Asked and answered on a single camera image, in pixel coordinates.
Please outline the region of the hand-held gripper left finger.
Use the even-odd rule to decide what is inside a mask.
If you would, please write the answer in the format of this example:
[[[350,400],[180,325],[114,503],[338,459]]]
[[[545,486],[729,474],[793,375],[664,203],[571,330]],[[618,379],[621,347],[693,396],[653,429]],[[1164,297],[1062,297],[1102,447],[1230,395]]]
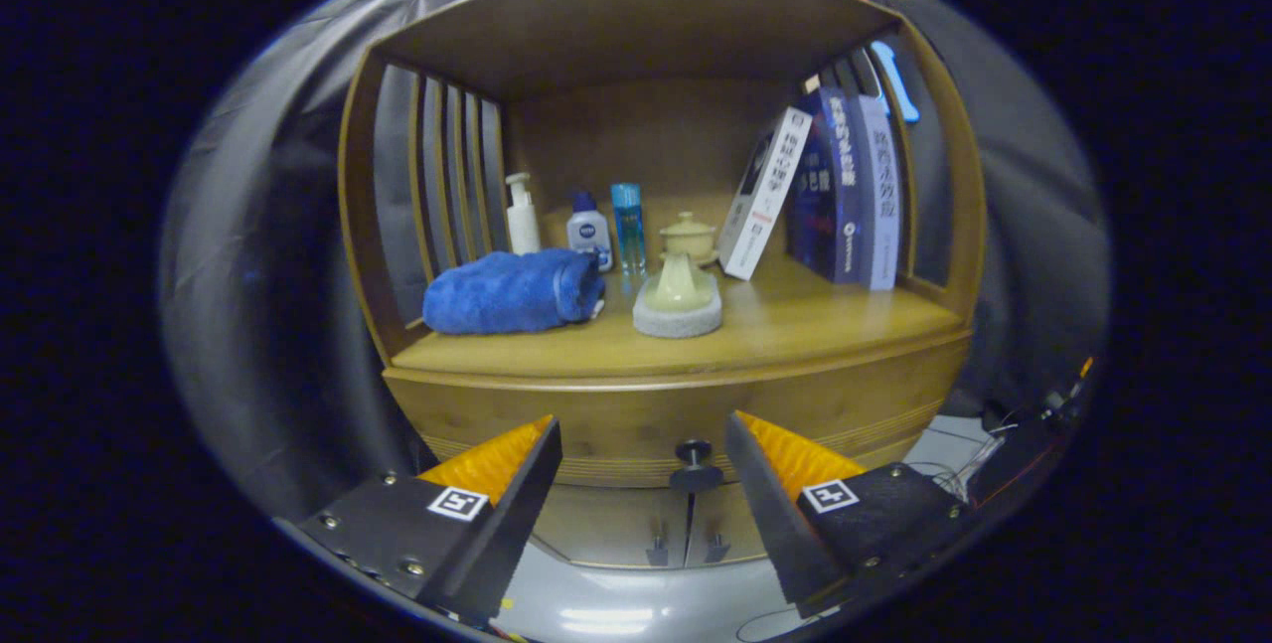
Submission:
[[[276,526],[357,597],[431,624],[486,624],[522,565],[562,463],[555,416],[452,457],[396,417],[396,449]]]

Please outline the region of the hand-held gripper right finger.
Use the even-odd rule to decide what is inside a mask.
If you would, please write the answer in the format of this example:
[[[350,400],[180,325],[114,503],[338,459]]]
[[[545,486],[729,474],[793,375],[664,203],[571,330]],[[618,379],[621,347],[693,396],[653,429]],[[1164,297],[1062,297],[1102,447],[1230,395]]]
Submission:
[[[725,447],[780,588],[803,618],[881,602],[979,521],[907,463],[866,468],[744,410],[728,416]]]

